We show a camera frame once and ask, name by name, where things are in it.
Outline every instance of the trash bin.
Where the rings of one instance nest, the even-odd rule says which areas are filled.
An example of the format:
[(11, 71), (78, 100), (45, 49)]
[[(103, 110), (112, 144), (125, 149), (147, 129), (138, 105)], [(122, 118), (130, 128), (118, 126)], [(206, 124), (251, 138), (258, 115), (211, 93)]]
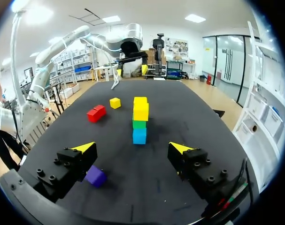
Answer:
[(200, 81), (205, 82), (206, 76), (205, 75), (200, 75)]

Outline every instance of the white box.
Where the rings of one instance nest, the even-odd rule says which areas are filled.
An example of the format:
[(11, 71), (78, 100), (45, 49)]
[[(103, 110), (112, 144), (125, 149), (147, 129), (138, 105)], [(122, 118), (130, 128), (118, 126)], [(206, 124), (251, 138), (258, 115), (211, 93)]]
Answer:
[(281, 153), (285, 147), (285, 125), (283, 127), (283, 131), (281, 133), (279, 141), (277, 142), (277, 146), (278, 146), (279, 152)]
[(262, 97), (255, 95), (251, 92), (250, 103), (248, 106), (249, 112), (254, 115), (258, 120), (261, 119), (265, 109), (268, 104), (266, 104)]
[(63, 99), (69, 98), (70, 96), (72, 96), (72, 88), (67, 88), (64, 91), (61, 91), (60, 96)]
[(275, 136), (282, 122), (283, 121), (280, 116), (276, 113), (272, 106), (270, 106), (268, 116), (266, 117), (264, 125), (269, 131), (270, 135), (272, 135), (272, 137)]
[(247, 144), (254, 133), (242, 122), (236, 134), (243, 144)]
[(80, 85), (77, 83), (75, 86), (72, 87), (72, 93), (76, 93), (80, 90)]

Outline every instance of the ceiling light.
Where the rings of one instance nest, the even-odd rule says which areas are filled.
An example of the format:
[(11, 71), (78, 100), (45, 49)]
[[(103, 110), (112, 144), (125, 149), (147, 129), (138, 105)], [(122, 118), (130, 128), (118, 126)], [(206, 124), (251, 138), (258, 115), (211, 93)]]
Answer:
[(45, 7), (34, 8), (26, 13), (26, 22), (29, 25), (45, 23), (53, 14), (52, 10)]
[(11, 58), (6, 58), (3, 60), (2, 65), (5, 66), (11, 62)]
[(105, 21), (106, 23), (107, 22), (117, 22), (117, 21), (120, 21), (120, 18), (119, 16), (115, 15), (115, 16), (111, 16), (111, 17), (106, 17), (106, 18), (102, 18), (103, 21)]
[(190, 15), (187, 16), (185, 19), (186, 19), (186, 20), (189, 20), (189, 21), (192, 21), (192, 22), (195, 22), (195, 23), (201, 23), (201, 22), (203, 22), (203, 21), (206, 20), (205, 18), (200, 17), (200, 16), (195, 15), (195, 14), (190, 14)]
[(51, 44), (51, 45), (54, 45), (56, 44), (58, 41), (62, 40), (62, 37), (54, 37), (52, 39), (50, 39), (48, 42)]
[(12, 5), (11, 5), (11, 9), (13, 11), (13, 13), (16, 13), (18, 11), (20, 11), (21, 9), (23, 9), (26, 4), (29, 3), (30, 0), (15, 0), (13, 1)]
[(39, 52), (34, 52), (32, 55), (30, 55), (30, 57), (34, 57), (34, 56), (37, 56), (39, 55)]

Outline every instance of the person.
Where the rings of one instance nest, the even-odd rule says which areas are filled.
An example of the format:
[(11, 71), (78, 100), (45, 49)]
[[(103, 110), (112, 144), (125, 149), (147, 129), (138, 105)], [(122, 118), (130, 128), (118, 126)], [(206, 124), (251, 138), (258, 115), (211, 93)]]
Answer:
[[(1, 84), (0, 84), (0, 102), (3, 103), (5, 102), (5, 99), (2, 96)], [(9, 149), (7, 148), (5, 143), (12, 149), (12, 151), (20, 159), (22, 159), (24, 156), (22, 145), (18, 144), (17, 141), (12, 137), (12, 135), (8, 134), (5, 131), (0, 130), (0, 158), (4, 162), (4, 164), (8, 167), (9, 170), (15, 169), (16, 171), (18, 171), (19, 166), (11, 157)]]

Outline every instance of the black table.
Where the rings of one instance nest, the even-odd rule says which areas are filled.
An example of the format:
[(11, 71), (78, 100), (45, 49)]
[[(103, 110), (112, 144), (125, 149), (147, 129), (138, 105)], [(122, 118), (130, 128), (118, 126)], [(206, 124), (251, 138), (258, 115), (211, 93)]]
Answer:
[[(38, 140), (21, 170), (36, 175), (63, 147), (95, 141), (95, 165), (107, 174), (107, 183), (96, 189), (78, 182), (58, 205), (89, 218), (126, 223), (188, 224), (199, 219), (207, 203), (177, 176), (167, 159), (168, 143), (204, 148), (213, 163), (229, 171), (229, 179), (238, 175), (244, 150), (213, 110), (181, 82), (124, 81), (114, 90), (111, 86), (97, 83), (68, 107)], [(142, 146), (132, 144), (135, 96), (146, 96), (150, 104), (147, 144)], [(122, 102), (116, 110), (109, 106), (115, 97)], [(107, 116), (93, 124), (86, 113), (96, 105), (104, 105)], [(256, 198), (251, 165), (250, 177)], [(241, 211), (248, 204), (246, 198)]]

